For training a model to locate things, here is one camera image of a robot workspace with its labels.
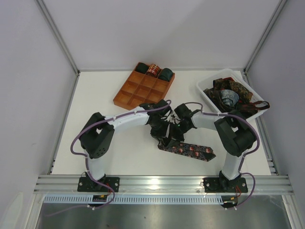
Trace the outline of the navy floral tie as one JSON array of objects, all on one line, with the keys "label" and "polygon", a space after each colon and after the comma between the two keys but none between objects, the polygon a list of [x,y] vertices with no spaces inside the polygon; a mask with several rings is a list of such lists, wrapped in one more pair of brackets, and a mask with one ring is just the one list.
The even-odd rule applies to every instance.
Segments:
[{"label": "navy floral tie", "polygon": [[185,142],[183,142],[183,146],[179,149],[175,148],[175,149],[160,149],[160,150],[205,162],[209,162],[216,157],[213,149],[209,146],[201,146],[201,145],[189,144]]}]

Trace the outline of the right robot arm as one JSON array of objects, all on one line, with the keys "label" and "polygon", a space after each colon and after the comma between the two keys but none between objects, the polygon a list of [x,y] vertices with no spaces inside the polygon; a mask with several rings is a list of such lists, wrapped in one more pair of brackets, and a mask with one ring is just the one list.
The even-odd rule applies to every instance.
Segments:
[{"label": "right robot arm", "polygon": [[169,125],[167,141],[159,145],[168,152],[207,160],[209,156],[203,147],[185,143],[184,134],[198,128],[215,130],[226,150],[225,163],[219,172],[216,187],[225,192],[230,191],[242,176],[245,157],[259,148],[260,140],[255,129],[237,110],[230,113],[205,113],[202,110],[191,111],[184,103],[174,112],[179,122]]}]

